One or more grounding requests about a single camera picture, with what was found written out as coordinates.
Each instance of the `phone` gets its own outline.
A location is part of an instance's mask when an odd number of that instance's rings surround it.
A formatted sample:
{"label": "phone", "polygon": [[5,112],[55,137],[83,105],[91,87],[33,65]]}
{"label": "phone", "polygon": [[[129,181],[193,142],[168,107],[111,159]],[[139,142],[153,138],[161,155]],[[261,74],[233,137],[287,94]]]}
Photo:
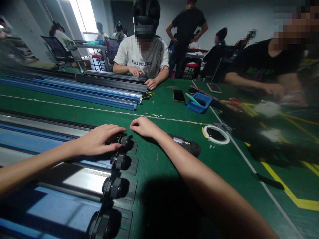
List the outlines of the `phone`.
{"label": "phone", "polygon": [[218,85],[213,84],[213,83],[207,83],[208,89],[211,92],[215,92],[215,93],[222,93],[221,89],[218,87]]}
{"label": "phone", "polygon": [[173,89],[173,97],[175,102],[186,103],[185,96],[182,90]]}

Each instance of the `white t-shirt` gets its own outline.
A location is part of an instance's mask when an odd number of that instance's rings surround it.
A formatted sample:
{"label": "white t-shirt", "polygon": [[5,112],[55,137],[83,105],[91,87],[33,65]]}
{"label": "white t-shirt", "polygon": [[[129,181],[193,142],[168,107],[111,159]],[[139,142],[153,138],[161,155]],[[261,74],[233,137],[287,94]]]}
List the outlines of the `white t-shirt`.
{"label": "white t-shirt", "polygon": [[56,30],[54,36],[59,40],[59,42],[61,42],[61,44],[66,49],[66,51],[69,51],[69,49],[66,47],[66,41],[70,38],[67,35],[65,35],[64,32],[61,32],[60,30]]}
{"label": "white t-shirt", "polygon": [[107,35],[106,33],[104,33],[103,35],[102,34],[98,34],[96,39],[105,41],[104,37],[108,38],[109,35]]}
{"label": "white t-shirt", "polygon": [[194,41],[191,44],[189,44],[188,48],[189,49],[199,49],[200,50],[200,43]]}
{"label": "white t-shirt", "polygon": [[141,53],[135,36],[125,38],[119,47],[114,61],[121,66],[133,66],[147,72],[148,76],[157,76],[164,66],[168,66],[168,47],[165,42],[155,37],[149,50]]}
{"label": "white t-shirt", "polygon": [[113,38],[113,39],[117,39],[117,38],[116,38],[116,33],[113,33],[113,35],[112,35],[112,37],[111,37],[111,38]]}

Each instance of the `white tape roll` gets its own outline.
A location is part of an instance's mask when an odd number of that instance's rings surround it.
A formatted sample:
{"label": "white tape roll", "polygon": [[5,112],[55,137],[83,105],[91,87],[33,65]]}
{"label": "white tape roll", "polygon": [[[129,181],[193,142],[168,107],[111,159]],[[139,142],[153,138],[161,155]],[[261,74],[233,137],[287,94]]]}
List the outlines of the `white tape roll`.
{"label": "white tape roll", "polygon": [[[224,141],[219,141],[219,140],[216,140],[212,137],[209,136],[208,132],[207,132],[207,129],[208,128],[211,128],[213,130],[216,130],[218,132],[220,132],[224,137],[225,137],[225,140]],[[221,130],[220,128],[217,128],[216,126],[212,126],[212,125],[208,125],[204,128],[204,135],[208,138],[208,141],[211,141],[215,144],[221,144],[221,145],[224,145],[224,144],[228,144],[230,142],[230,138],[228,137],[228,135],[225,133],[225,131]]]}

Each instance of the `black chair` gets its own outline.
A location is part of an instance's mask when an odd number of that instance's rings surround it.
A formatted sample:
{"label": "black chair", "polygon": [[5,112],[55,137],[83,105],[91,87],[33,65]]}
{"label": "black chair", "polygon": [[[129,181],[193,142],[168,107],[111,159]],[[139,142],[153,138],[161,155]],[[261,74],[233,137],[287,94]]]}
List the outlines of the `black chair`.
{"label": "black chair", "polygon": [[106,47],[107,47],[107,57],[109,58],[109,63],[114,65],[114,58],[119,50],[122,40],[107,38],[105,37]]}
{"label": "black chair", "polygon": [[65,64],[70,63],[70,65],[72,67],[72,63],[74,62],[74,59],[71,55],[71,52],[66,51],[64,46],[61,44],[61,42],[56,37],[45,37],[45,36],[41,36],[41,37],[51,47],[52,53],[53,53],[56,61],[58,61],[58,62],[64,61]]}

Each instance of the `wire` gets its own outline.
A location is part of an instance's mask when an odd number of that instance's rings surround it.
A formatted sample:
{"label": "wire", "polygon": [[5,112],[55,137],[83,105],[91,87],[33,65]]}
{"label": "wire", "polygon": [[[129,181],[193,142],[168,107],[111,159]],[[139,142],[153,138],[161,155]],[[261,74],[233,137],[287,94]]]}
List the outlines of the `wire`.
{"label": "wire", "polygon": [[300,120],[300,121],[305,122],[305,123],[308,123],[308,124],[319,125],[319,123],[307,121],[307,120],[305,120],[305,119],[302,119],[302,118],[299,118],[299,117],[296,117],[296,116],[291,116],[291,115],[288,115],[288,114],[281,114],[281,115],[286,116],[286,117],[289,117],[289,118],[293,118],[293,119],[296,119],[296,120]]}
{"label": "wire", "polygon": [[[216,139],[212,138],[207,132],[208,128],[211,128],[213,130],[216,130],[216,131],[220,132],[225,137],[225,140],[224,141],[219,141],[219,140],[216,140]],[[213,142],[215,144],[225,145],[225,144],[228,144],[230,142],[230,138],[225,133],[225,131],[221,130],[220,128],[217,128],[216,126],[212,126],[212,125],[206,126],[203,129],[203,133],[204,133],[205,138],[208,138],[208,141]]]}

